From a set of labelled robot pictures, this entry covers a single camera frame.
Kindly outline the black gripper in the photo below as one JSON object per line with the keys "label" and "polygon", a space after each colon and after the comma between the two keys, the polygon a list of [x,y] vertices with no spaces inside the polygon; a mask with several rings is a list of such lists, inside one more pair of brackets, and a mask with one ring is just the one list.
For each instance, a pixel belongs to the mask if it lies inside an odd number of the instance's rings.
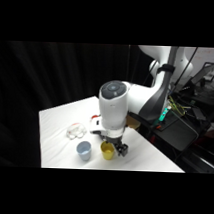
{"label": "black gripper", "polygon": [[123,138],[123,131],[121,130],[106,130],[103,133],[103,137],[107,142],[113,143],[115,151],[118,156],[122,155],[123,157],[126,156],[127,151],[129,149],[129,146],[126,144],[122,144],[122,138]]}

